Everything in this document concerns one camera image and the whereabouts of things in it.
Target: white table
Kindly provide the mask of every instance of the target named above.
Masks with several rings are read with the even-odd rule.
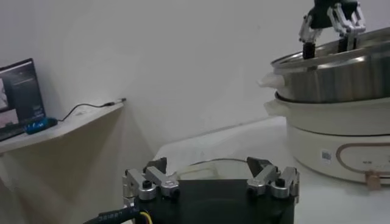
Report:
[[[270,160],[276,166],[294,166],[301,173],[296,223],[390,223],[390,188],[369,192],[364,184],[316,173],[299,164],[286,145],[285,120],[276,117],[250,125],[163,146],[155,159],[168,158],[168,173],[215,158]]]

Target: white wall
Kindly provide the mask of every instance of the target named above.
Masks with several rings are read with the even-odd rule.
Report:
[[[312,0],[7,2],[13,12],[25,8],[9,13],[17,21],[9,26],[17,33],[10,42],[30,41],[28,54],[17,58],[36,59],[49,112],[61,116],[78,102],[126,96],[153,151],[266,116],[262,104],[272,91],[255,81],[271,71],[271,60],[300,49],[297,32],[313,5]],[[362,3],[369,30],[389,25],[388,1]],[[327,32],[322,42],[335,36]]]
[[[388,0],[361,2],[369,30],[389,25]],[[297,32],[312,4],[3,0],[0,63],[36,60],[49,114],[129,100],[120,114],[7,156],[28,219],[80,223],[114,209],[125,167],[141,167],[167,142],[265,117],[272,91],[255,81],[271,60],[300,49]],[[327,32],[322,42],[334,37]]]

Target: white electric cooker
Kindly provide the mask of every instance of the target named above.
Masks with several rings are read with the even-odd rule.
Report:
[[[272,62],[259,81],[277,90],[267,112],[286,117],[292,155],[307,167],[372,189],[390,184],[390,29],[359,36],[352,51],[329,43],[317,52]]]

